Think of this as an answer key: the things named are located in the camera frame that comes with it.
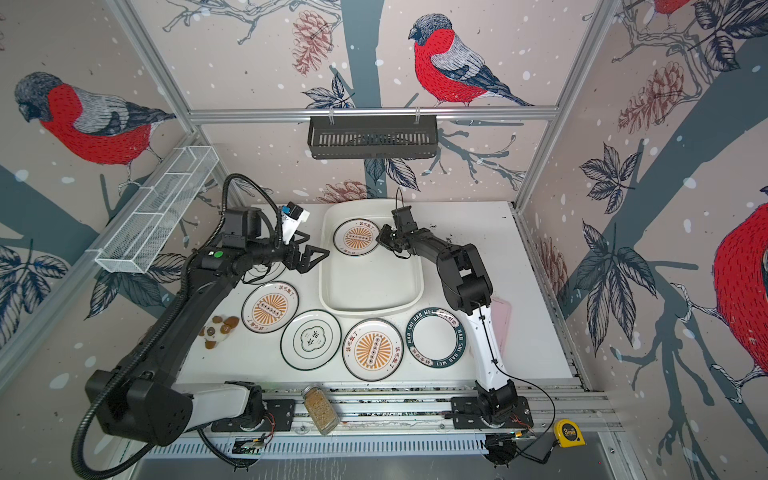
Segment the large green rim plate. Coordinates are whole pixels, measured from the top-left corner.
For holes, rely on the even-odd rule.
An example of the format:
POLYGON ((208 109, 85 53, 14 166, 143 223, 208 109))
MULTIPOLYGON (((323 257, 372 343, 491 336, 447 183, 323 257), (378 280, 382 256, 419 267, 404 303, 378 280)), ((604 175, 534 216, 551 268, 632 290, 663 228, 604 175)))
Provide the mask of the large green rim plate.
POLYGON ((467 332, 450 311, 428 307, 408 321, 405 343, 412 357, 432 369, 447 369, 457 364, 468 348, 467 332))

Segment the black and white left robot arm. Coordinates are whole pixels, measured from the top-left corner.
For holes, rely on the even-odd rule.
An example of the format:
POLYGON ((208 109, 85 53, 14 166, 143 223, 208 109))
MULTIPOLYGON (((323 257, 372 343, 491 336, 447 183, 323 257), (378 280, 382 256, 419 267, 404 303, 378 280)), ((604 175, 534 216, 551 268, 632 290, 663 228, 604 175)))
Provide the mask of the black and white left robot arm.
POLYGON ((328 257, 299 231, 308 217, 289 203, 280 209, 272 235, 261 237, 258 210, 227 211, 222 231, 183 264, 180 292, 160 319, 113 370, 98 370, 88 380, 91 405, 73 444, 83 445, 93 421, 109 435, 149 446, 170 445, 189 430, 227 418, 260 423, 266 408, 256 384, 226 381, 185 390, 174 385, 206 322, 254 266, 281 263, 304 274, 328 257))

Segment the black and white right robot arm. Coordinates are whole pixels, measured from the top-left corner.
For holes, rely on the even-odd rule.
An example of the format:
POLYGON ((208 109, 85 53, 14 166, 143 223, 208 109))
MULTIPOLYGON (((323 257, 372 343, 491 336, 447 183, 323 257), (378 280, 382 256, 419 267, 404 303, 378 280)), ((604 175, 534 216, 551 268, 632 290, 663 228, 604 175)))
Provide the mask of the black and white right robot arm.
POLYGON ((470 334, 480 417, 491 426, 504 424, 518 405, 518 393, 505 372, 493 330, 493 285, 477 247, 453 244, 418 226, 410 206, 394 209, 392 220, 381 228, 378 244, 398 257, 406 252, 435 265, 445 300, 451 310, 464 314, 470 334))

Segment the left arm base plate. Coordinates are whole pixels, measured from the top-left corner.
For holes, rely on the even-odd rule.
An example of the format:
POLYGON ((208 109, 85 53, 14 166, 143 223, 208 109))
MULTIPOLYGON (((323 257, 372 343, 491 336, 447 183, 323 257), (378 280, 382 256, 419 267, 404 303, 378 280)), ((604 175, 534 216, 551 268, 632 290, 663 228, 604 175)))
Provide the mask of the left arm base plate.
POLYGON ((210 428, 217 433, 288 432, 292 428, 296 401, 291 399, 264 400, 259 420, 245 414, 214 422, 210 428))

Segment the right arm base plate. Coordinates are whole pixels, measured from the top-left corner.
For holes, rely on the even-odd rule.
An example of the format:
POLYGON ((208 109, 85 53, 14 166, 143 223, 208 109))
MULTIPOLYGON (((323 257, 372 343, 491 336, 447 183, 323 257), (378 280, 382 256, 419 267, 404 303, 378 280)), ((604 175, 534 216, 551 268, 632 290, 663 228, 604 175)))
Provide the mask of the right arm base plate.
POLYGON ((500 421, 490 421, 482 417, 477 398, 453 397, 450 410, 443 415, 452 422, 457 430, 472 429, 522 429, 530 430, 534 426, 528 399, 519 397, 511 412, 500 421))

